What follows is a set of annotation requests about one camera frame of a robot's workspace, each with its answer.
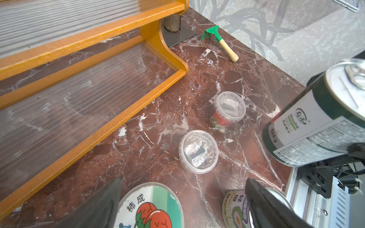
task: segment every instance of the tin can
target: tin can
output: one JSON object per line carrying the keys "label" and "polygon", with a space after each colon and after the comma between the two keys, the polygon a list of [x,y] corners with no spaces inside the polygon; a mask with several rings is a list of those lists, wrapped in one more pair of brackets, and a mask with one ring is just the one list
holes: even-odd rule
{"label": "tin can", "polygon": [[322,74],[263,130],[268,152],[298,167],[365,142],[365,60],[343,60]]}
{"label": "tin can", "polygon": [[231,190],[224,197],[222,215],[227,228],[250,228],[248,199],[245,190]]}
{"label": "tin can", "polygon": [[184,228],[179,200],[167,186],[149,182],[130,190],[119,202],[115,228],[146,228],[155,224]]}
{"label": "tin can", "polygon": [[283,194],[272,188],[266,188],[266,190],[269,191],[275,198],[277,198],[285,206],[287,206],[287,208],[289,208],[292,212],[294,212],[293,207],[291,206],[289,201],[285,198],[285,196],[283,196]]}

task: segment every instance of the wooden handle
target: wooden handle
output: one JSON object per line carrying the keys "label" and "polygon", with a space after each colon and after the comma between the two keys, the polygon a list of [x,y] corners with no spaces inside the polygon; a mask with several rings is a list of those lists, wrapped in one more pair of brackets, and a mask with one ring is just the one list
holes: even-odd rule
{"label": "wooden handle", "polygon": [[226,50],[226,52],[228,53],[229,57],[231,57],[231,60],[233,62],[237,62],[238,55],[236,55],[236,53],[234,53],[232,51],[232,49],[227,45],[227,43],[224,41],[224,39],[222,39],[219,43]]}

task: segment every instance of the red item in container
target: red item in container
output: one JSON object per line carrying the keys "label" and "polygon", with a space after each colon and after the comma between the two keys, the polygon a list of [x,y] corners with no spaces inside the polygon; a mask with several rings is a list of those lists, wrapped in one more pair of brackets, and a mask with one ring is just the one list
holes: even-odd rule
{"label": "red item in container", "polygon": [[215,125],[219,125],[219,126],[222,126],[222,127],[226,127],[226,126],[230,125],[231,123],[233,123],[233,121],[230,121],[230,120],[225,119],[224,117],[222,117],[220,115],[219,111],[216,111],[213,114],[213,123]]}

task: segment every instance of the clear plastic cup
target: clear plastic cup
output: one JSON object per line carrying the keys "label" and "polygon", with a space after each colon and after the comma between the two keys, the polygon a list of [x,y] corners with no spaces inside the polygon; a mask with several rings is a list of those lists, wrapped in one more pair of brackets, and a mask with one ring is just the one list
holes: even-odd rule
{"label": "clear plastic cup", "polygon": [[215,113],[211,121],[216,128],[224,129],[231,123],[242,120],[246,114],[246,106],[242,98],[234,92],[223,92],[214,102]]}
{"label": "clear plastic cup", "polygon": [[186,133],[180,142],[179,152],[181,166],[192,173],[207,173],[218,162],[218,145],[205,131],[194,130]]}

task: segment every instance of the clear corrugated plastic panel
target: clear corrugated plastic panel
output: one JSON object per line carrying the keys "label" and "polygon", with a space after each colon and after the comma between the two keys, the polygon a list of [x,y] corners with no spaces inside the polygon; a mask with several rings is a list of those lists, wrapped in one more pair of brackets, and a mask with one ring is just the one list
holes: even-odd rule
{"label": "clear corrugated plastic panel", "polygon": [[0,3],[0,58],[174,2],[11,0]]}
{"label": "clear corrugated plastic panel", "polygon": [[144,43],[0,111],[0,200],[175,70]]}

